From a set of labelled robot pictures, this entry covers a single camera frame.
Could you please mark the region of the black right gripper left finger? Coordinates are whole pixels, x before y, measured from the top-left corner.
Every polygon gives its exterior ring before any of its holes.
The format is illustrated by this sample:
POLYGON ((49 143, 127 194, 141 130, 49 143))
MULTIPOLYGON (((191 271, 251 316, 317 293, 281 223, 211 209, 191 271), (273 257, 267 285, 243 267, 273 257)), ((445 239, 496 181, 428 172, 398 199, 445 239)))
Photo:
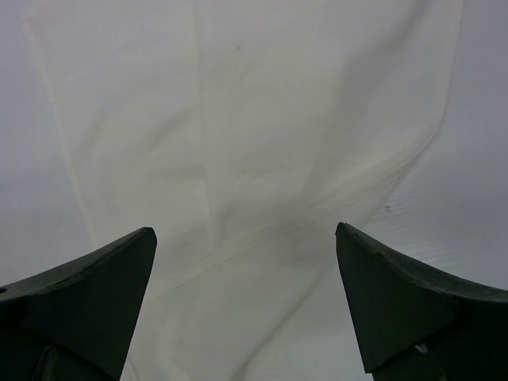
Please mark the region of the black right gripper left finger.
POLYGON ((118 380, 152 272, 154 229, 1 288, 3 380, 118 380))

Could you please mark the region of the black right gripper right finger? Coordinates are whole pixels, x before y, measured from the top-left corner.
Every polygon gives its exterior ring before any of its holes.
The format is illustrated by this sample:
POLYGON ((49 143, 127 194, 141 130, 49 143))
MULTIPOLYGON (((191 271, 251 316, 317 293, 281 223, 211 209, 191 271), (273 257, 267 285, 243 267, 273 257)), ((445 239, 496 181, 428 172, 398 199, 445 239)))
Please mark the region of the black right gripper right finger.
POLYGON ((375 380, 505 380, 507 293, 339 223, 337 261, 364 370, 375 380))

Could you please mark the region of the white cloth napkin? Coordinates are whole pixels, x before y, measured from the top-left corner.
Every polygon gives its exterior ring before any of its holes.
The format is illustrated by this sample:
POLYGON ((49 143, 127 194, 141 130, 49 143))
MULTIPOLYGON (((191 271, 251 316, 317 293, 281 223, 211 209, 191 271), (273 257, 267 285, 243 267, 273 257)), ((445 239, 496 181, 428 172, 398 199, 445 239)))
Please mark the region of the white cloth napkin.
POLYGON ((125 380, 363 380, 335 254, 437 131, 461 1, 42 1, 95 247, 158 245, 125 380))

